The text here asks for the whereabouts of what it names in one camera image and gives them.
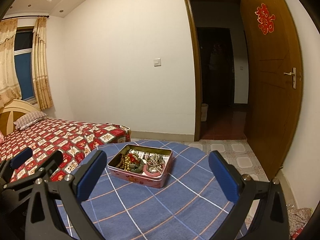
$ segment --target blue pad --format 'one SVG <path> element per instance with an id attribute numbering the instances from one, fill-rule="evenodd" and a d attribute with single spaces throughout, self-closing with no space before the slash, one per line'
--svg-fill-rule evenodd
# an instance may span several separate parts
<path id="1" fill-rule="evenodd" d="M 242 181 L 239 179 L 240 174 L 236 168 L 229 165 L 218 151 L 213 151 L 209 154 L 209 166 L 226 198 L 236 203 L 242 188 Z"/>
<path id="2" fill-rule="evenodd" d="M 101 151 L 77 184 L 76 198 L 79 202 L 86 201 L 89 198 L 106 165 L 107 155 Z"/>
<path id="3" fill-rule="evenodd" d="M 32 157 L 32 149 L 27 147 L 13 159 L 11 159 L 10 166 L 12 169 L 19 168 L 26 160 Z"/>

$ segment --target baseboard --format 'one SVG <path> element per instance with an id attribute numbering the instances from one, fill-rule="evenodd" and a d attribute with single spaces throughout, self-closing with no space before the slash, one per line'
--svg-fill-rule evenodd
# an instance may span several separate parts
<path id="1" fill-rule="evenodd" d="M 247 107 L 248 104 L 241 104 L 241 103 L 233 103 L 232 106 L 243 106 L 243 107 Z"/>
<path id="2" fill-rule="evenodd" d="M 159 132 L 141 132 L 132 131 L 132 138 L 142 138 L 161 141 L 175 141 L 175 142 L 193 142 L 194 134 L 174 134 L 174 133 L 159 133 Z"/>
<path id="3" fill-rule="evenodd" d="M 295 207 L 298 208 L 297 206 L 297 202 L 294 198 L 294 195 L 292 193 L 292 190 L 290 188 L 290 185 L 285 177 L 285 175 L 283 174 L 282 170 L 279 170 L 277 175 L 276 175 L 277 179 L 279 179 L 281 187 L 282 187 L 282 191 L 284 194 L 284 198 L 285 198 L 285 202 L 287 204 L 287 206 L 290 205 L 290 207 Z"/>

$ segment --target tiled floor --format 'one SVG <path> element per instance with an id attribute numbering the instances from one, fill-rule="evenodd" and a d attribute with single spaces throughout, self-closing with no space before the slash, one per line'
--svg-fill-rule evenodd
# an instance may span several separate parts
<path id="1" fill-rule="evenodd" d="M 245 140 L 200 140 L 199 142 L 178 143 L 198 148 L 207 154 L 213 150 L 218 150 L 227 163 L 234 165 L 240 174 L 250 174 L 254 180 L 268 181 L 261 164 Z M 247 227 L 251 224 L 258 203 L 259 200 L 254 200 L 252 203 L 246 218 Z"/>
<path id="2" fill-rule="evenodd" d="M 207 121 L 201 122 L 201 139 L 241 140 L 244 135 L 246 107 L 209 106 Z"/>

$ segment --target pillow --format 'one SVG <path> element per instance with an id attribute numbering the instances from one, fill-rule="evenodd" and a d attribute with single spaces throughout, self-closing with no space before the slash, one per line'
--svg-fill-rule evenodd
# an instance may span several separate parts
<path id="1" fill-rule="evenodd" d="M 20 131 L 23 131 L 23 130 L 27 129 L 27 128 L 30 127 L 31 125 L 34 125 L 35 123 L 37 123 L 37 122 L 39 122 L 39 121 L 41 121 L 41 120 L 44 120 L 44 119 L 47 119 L 47 117 L 46 117 L 46 116 L 43 116 L 43 117 L 40 117 L 40 118 L 38 118 L 38 119 L 35 119 L 35 120 L 31 121 L 30 123 L 27 123 L 27 124 L 25 124 L 25 125 L 22 125 L 22 126 L 20 127 Z"/>
<path id="2" fill-rule="evenodd" d="M 2 145 L 4 143 L 4 136 L 2 134 L 2 132 L 0 131 L 0 145 Z"/>
<path id="3" fill-rule="evenodd" d="M 16 128 L 21 128 L 22 126 L 39 119 L 40 117 L 46 117 L 47 114 L 41 111 L 35 111 L 28 114 L 23 115 L 20 117 L 14 124 L 16 125 Z"/>

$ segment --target curtain rod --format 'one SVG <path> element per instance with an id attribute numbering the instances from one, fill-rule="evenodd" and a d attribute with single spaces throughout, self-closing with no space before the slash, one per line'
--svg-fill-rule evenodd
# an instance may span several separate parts
<path id="1" fill-rule="evenodd" d="M 8 20 L 8 19 L 13 19 L 13 18 L 21 18 L 21 17 L 47 17 L 47 18 L 49 18 L 49 15 L 21 15 L 21 16 L 3 18 L 2 20 Z"/>

